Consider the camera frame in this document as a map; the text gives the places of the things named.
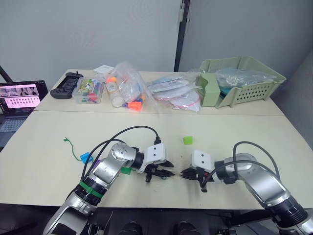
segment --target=clear plastic bag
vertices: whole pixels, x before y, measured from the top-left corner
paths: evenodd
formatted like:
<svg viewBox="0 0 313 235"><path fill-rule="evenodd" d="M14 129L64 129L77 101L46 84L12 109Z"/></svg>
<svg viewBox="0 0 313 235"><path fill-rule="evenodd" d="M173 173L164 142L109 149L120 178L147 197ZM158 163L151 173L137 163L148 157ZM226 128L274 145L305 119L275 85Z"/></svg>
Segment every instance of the clear plastic bag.
<svg viewBox="0 0 313 235"><path fill-rule="evenodd" d="M154 93L154 98L157 100L161 100L161 101L167 101L176 97L180 97L196 88L202 89L202 87L196 86L195 83L191 83L189 85L186 85L177 89Z"/></svg>
<svg viewBox="0 0 313 235"><path fill-rule="evenodd" d="M201 99L199 94L195 90L191 90L188 93L176 97L170 100L174 109L185 109L194 112L199 112Z"/></svg>
<svg viewBox="0 0 313 235"><path fill-rule="evenodd" d="M138 111L141 109L139 103L146 100L147 103L153 106L159 113L159 107L142 77L128 62L117 64L116 67L107 74L106 83L110 99L114 98L114 103L112 101L112 104L115 107L124 106Z"/></svg>
<svg viewBox="0 0 313 235"><path fill-rule="evenodd" d="M224 68L216 71L216 79L220 87L243 87L259 82L271 82L276 76L253 70Z"/></svg>

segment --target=plastic storage box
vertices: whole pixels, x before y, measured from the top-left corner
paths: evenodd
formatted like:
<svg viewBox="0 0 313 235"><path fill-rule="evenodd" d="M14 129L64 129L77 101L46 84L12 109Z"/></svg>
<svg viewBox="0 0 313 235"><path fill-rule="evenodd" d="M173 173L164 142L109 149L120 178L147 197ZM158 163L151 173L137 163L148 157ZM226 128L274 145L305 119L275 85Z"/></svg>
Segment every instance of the plastic storage box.
<svg viewBox="0 0 313 235"><path fill-rule="evenodd" d="M277 87L282 84L286 78L279 74L278 72L272 70L268 66L264 65L260 61L252 58L251 56L237 56L233 58L226 58L226 59L218 59L218 60L205 60L202 62L200 70L209 75L200 76L198 84L207 84L208 78L215 76L215 72L222 68L237 68L240 70L254 70L265 72L270 75L276 76L275 80L272 82L262 82L253 85L244 86L241 88L234 87L232 88L229 93L222 98L219 96L215 107L220 108L223 106L230 105L233 107L235 104L244 103L248 101L263 99L267 100L270 95L277 89ZM210 94L206 93L207 88L204 87L204 94L203 94L203 106L206 106L207 103L212 102L212 98Z"/></svg>
<svg viewBox="0 0 313 235"><path fill-rule="evenodd" d="M73 97L79 104L97 104L101 101L103 87L100 80L82 77L77 82Z"/></svg>

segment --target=gray floor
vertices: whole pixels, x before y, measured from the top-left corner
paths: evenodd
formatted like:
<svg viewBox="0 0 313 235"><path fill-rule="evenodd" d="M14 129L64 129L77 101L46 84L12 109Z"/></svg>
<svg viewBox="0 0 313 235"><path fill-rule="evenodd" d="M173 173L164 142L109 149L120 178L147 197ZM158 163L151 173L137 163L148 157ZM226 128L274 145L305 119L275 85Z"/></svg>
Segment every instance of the gray floor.
<svg viewBox="0 0 313 235"><path fill-rule="evenodd" d="M28 206L16 206L0 204L0 234L20 228L29 223L37 223L37 226L27 232L17 235L40 235L45 224L54 213L51 208L30 208ZM101 221L104 228L108 219L112 215L107 229L107 235L117 235L122 227L130 221L136 221L143 228L144 235L171 235L173 226L180 221L192 223L202 235L214 235L217 230L225 229L224 217L228 213L222 212L203 212L203 211L125 211L102 209L94 219ZM269 220L264 222L267 227L275 228ZM238 235L274 235L268 228L260 223L250 223L236 227Z"/></svg>

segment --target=white table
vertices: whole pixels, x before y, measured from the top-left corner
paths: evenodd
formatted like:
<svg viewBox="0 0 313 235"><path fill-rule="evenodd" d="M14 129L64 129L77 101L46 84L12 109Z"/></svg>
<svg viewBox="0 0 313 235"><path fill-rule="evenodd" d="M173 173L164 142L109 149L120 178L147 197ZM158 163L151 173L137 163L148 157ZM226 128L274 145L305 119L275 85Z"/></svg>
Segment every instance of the white table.
<svg viewBox="0 0 313 235"><path fill-rule="evenodd" d="M144 174L121 174L100 207L260 209L243 182L208 183L208 193L201 193L198 182L179 177L191 163L194 149L222 160L231 156L236 142L248 140L260 144L275 158L284 185L303 207L313 208L313 152L284 116L56 111L33 112L0 153L0 203L63 204L83 169L63 138L73 142L79 155L133 125L149 125L158 131L176 176L167 180L153 177L147 184ZM194 143L183 145L184 136L193 136ZM149 130L137 129L120 138L142 150L153 145L155 136ZM270 160L253 146L242 145L238 151L253 154L273 169Z"/></svg>
<svg viewBox="0 0 313 235"><path fill-rule="evenodd" d="M93 77L96 73L92 70L67 70L66 72L78 71L84 77ZM149 82L157 78L174 74L174 72L140 72L144 81ZM56 83L53 88L56 88L60 82L65 78L65 73ZM104 90L102 94L102 100L100 104L92 105L77 105L74 99L54 99L50 94L41 101L40 105L36 108L37 111L76 111L76 112L105 112L105 113L135 113L135 111L127 108L115 108L111 105L107 91ZM174 110L171 107L162 107L160 112L163 114L194 114L194 112L187 112L185 110ZM144 106L141 113L156 113L152 107ZM207 115L270 115L270 116L283 116L283 112L276 106L271 100L263 101L257 100L253 102L247 102L237 104L235 107L229 106L216 109L215 107L201 108L200 114Z"/></svg>

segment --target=green plastic basket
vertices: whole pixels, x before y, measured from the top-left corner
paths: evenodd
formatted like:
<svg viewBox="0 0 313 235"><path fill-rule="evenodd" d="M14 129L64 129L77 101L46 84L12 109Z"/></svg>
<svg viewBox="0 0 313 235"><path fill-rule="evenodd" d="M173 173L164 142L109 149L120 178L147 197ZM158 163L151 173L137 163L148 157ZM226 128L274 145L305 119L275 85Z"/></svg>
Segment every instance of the green plastic basket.
<svg viewBox="0 0 313 235"><path fill-rule="evenodd" d="M279 74L278 72L272 70L268 66L264 65L260 61L252 58L251 56L237 56L233 58L218 59L218 60L205 60L202 62L200 70L205 73L215 73L217 70L223 68L237 68L240 70L255 70L260 72L265 72L270 75L276 76L275 80L272 82L262 82L253 85L244 86L241 88L234 87L229 93L222 98L219 96L215 107L220 108L223 106L230 105L233 107L235 104L240 104L248 101L254 101L258 99L267 100L270 95L277 89L277 87L282 84L286 78ZM207 84L203 79L208 76L200 76L199 84ZM209 101L210 96L203 96L203 104L211 103Z"/></svg>

